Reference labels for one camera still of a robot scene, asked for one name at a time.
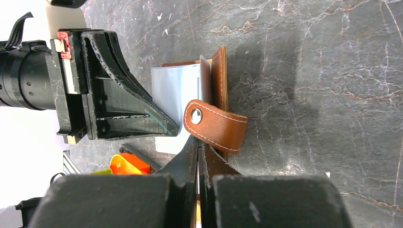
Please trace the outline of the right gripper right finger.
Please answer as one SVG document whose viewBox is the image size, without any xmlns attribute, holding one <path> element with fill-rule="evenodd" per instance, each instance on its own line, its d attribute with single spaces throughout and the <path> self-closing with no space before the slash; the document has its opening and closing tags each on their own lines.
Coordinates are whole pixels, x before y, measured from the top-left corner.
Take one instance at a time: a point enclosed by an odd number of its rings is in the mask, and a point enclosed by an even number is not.
<svg viewBox="0 0 403 228">
<path fill-rule="evenodd" d="M 204 228 L 351 228 L 339 190 L 320 176 L 246 176 L 199 149 Z"/>
</svg>

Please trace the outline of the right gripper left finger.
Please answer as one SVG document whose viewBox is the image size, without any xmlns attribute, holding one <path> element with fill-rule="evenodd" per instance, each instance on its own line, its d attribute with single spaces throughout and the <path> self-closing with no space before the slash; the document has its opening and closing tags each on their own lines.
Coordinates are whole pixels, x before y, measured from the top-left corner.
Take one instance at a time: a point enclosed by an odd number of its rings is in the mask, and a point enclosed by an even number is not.
<svg viewBox="0 0 403 228">
<path fill-rule="evenodd" d="M 193 228 L 198 140 L 149 175 L 69 175 L 53 183 L 31 228 Z"/>
</svg>

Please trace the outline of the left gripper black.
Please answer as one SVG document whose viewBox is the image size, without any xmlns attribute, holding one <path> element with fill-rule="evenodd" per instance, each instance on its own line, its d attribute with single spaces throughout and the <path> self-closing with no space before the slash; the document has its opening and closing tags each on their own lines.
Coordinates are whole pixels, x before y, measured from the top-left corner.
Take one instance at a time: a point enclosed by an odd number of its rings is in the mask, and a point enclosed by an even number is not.
<svg viewBox="0 0 403 228">
<path fill-rule="evenodd" d="M 67 144 L 86 133 L 90 140 L 177 136 L 178 124 L 130 72 L 115 32 L 60 29 L 49 43 L 22 41 L 21 29 L 11 37 L 0 44 L 1 106 L 56 111 Z"/>
</svg>

